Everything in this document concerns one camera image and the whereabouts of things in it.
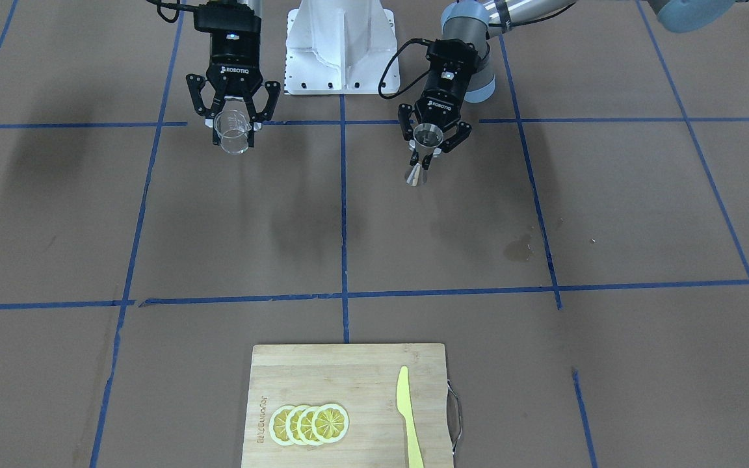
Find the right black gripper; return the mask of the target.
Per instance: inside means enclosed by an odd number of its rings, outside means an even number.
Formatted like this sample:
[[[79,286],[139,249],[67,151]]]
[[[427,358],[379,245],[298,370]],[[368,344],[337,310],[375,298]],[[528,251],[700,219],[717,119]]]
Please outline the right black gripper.
[[[267,100],[256,109],[254,97],[262,84],[261,69],[261,3],[204,3],[194,12],[194,27],[210,35],[210,62],[205,77],[187,74],[191,103],[195,112],[214,127],[214,119],[225,107],[225,100],[248,103],[248,116],[253,131],[273,118],[282,84],[263,83]],[[206,106],[202,90],[211,83],[214,90],[210,106]]]

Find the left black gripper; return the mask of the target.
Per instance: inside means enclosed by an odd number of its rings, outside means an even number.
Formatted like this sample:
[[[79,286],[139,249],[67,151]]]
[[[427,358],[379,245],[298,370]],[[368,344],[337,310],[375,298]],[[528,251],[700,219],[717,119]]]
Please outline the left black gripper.
[[[398,122],[404,141],[413,151],[413,114],[418,119],[417,125],[438,125],[443,134],[454,130],[451,136],[441,137],[442,142],[436,149],[439,157],[457,148],[472,133],[473,126],[461,119],[460,110],[466,100],[469,82],[476,74],[479,54],[473,44],[460,39],[419,39],[416,42],[427,47],[425,56],[429,69],[420,98],[414,105],[399,104]]]

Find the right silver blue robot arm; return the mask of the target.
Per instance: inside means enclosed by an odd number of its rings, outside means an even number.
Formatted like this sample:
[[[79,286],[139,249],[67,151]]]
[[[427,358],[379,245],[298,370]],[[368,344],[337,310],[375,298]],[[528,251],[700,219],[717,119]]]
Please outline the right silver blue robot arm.
[[[175,23],[178,15],[166,17],[163,9],[189,12],[193,27],[210,36],[210,59],[205,75],[188,74],[185,82],[196,114],[213,120],[228,100],[246,104],[249,135],[273,117],[282,86],[264,80],[261,72],[261,1],[208,1],[183,4],[153,1],[158,15]]]

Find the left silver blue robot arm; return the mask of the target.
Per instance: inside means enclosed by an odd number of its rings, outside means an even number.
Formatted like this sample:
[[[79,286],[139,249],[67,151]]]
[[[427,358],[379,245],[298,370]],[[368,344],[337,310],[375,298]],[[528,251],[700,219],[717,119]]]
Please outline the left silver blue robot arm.
[[[544,23],[568,11],[573,1],[454,1],[440,18],[441,35],[411,38],[425,48],[424,90],[413,104],[398,108],[399,127],[412,151],[411,164],[461,145],[472,127],[461,117],[464,103],[482,103],[495,91],[490,41],[521,27]]]

